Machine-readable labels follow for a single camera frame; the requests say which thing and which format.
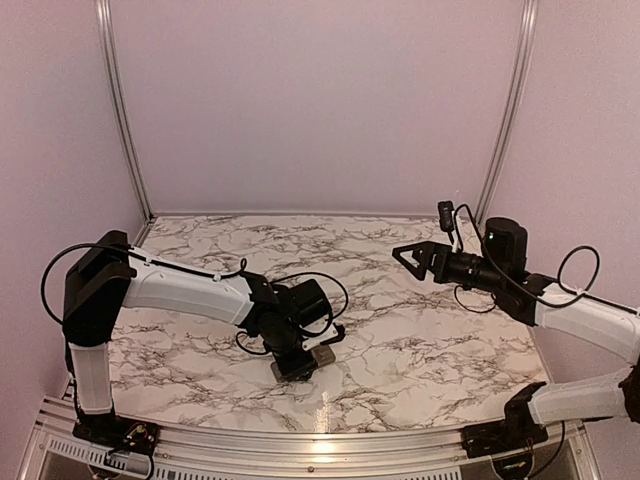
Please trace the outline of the grey remote control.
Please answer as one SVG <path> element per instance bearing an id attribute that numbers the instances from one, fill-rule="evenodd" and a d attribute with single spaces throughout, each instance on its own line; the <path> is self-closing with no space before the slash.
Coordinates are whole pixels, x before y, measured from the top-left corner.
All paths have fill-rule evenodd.
<path id="1" fill-rule="evenodd" d="M 278 382 L 306 381 L 316 370 L 335 360 L 330 346 L 319 345 L 311 350 L 294 349 L 284 355 L 276 355 L 270 367 Z"/>

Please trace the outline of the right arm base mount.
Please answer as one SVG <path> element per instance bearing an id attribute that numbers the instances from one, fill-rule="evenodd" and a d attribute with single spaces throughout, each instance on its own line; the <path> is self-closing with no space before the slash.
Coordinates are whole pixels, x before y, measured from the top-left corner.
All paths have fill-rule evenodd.
<path id="1" fill-rule="evenodd" d="M 513 427 L 508 426 L 505 420 L 464 427 L 461 437 L 462 447 L 469 458 L 526 449 L 549 439 L 544 427 L 536 424 Z"/>

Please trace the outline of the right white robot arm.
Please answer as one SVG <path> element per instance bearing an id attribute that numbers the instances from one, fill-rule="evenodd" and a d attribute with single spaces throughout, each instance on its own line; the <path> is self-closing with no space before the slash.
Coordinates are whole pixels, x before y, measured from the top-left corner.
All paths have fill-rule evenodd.
<path id="1" fill-rule="evenodd" d="M 431 275 L 491 294 L 496 307 L 529 327 L 561 332 L 621 358 L 625 368 L 586 380 L 532 384 L 504 406 L 495 438 L 515 448 L 534 429 L 566 420 L 625 417 L 639 420 L 639 313 L 562 285 L 558 277 L 526 271 L 528 234 L 516 221 L 485 223 L 480 254 L 433 241 L 396 247 L 392 256 L 416 279 Z"/>

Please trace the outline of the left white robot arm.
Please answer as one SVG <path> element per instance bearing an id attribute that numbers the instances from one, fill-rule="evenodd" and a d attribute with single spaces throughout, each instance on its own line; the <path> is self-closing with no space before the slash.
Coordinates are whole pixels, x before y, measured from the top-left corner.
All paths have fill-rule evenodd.
<path id="1" fill-rule="evenodd" d="M 283 381 L 307 379 L 334 360 L 344 338 L 329 300 L 314 280 L 289 288 L 240 268 L 212 273 L 164 261 L 128 244 L 122 231 L 89 244 L 67 272 L 63 333 L 86 426 L 106 445 L 125 438 L 113 413 L 108 344 L 122 308 L 155 308 L 234 325 L 261 338 Z"/>

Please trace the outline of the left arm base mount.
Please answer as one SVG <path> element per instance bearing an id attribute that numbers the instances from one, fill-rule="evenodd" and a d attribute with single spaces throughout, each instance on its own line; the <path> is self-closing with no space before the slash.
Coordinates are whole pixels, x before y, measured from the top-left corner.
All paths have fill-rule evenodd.
<path id="1" fill-rule="evenodd" d="M 116 451 L 128 451 L 143 455 L 154 453 L 159 425 L 116 416 L 114 419 L 77 422 L 73 428 L 76 438 L 109 447 Z"/>

